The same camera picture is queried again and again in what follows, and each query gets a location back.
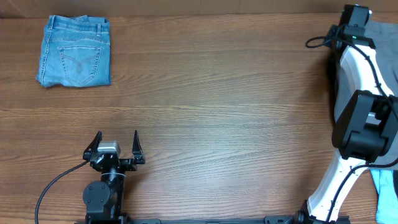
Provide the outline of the grey shorts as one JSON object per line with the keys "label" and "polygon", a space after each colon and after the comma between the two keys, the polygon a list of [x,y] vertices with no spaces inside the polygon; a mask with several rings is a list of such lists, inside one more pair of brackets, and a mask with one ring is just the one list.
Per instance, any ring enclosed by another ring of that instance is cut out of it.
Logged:
{"label": "grey shorts", "polygon": [[[375,52],[363,49],[371,57],[383,91],[397,96],[397,24],[369,21],[365,37],[371,38],[376,46]],[[334,118],[338,119],[355,90],[369,90],[378,94],[371,67],[355,49],[345,50],[343,67],[338,69],[338,91],[334,108]]]}

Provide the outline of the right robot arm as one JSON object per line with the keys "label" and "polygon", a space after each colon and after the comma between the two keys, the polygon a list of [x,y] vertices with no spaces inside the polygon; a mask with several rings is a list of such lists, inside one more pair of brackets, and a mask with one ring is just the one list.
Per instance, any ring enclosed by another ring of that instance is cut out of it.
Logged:
{"label": "right robot arm", "polygon": [[340,21],[322,36],[335,74],[335,126],[332,161],[316,191],[303,203],[295,223],[349,223],[339,211],[358,177],[368,168],[391,169],[386,162],[397,143],[397,97],[376,62],[374,41],[366,37],[372,12],[347,4]]}

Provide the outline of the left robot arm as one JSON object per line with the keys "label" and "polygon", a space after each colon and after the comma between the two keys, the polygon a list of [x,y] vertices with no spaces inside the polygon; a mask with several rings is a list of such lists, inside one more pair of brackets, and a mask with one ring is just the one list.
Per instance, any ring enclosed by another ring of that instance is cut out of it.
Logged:
{"label": "left robot arm", "polygon": [[134,133],[132,157],[121,158],[121,149],[117,141],[103,141],[102,132],[83,152],[83,159],[95,171],[101,173],[101,179],[86,186],[83,201],[86,205],[86,223],[131,223],[128,214],[122,212],[124,181],[126,172],[137,170],[145,164],[138,133]]}

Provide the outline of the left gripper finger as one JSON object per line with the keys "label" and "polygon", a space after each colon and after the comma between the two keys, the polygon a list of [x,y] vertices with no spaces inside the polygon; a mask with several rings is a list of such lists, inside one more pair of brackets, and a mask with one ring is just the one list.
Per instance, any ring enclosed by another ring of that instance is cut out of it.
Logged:
{"label": "left gripper finger", "polygon": [[139,136],[137,130],[134,132],[134,139],[132,144],[132,154],[134,156],[134,162],[136,164],[145,164],[146,158],[142,151],[141,144],[139,142]]}
{"label": "left gripper finger", "polygon": [[103,135],[101,131],[98,131],[92,142],[83,151],[83,159],[90,160],[94,152],[98,152],[98,146],[102,141]]}

